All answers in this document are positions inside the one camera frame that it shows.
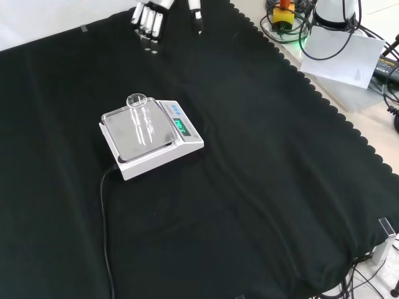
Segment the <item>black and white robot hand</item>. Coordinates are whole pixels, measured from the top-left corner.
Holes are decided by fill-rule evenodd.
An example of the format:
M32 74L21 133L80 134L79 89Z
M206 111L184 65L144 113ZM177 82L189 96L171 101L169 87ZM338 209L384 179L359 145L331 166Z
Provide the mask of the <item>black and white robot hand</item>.
M153 54L160 51L168 13L174 3L173 0L137 2L130 24L146 51ZM188 0L187 3L193 29L200 35L204 30L201 1Z

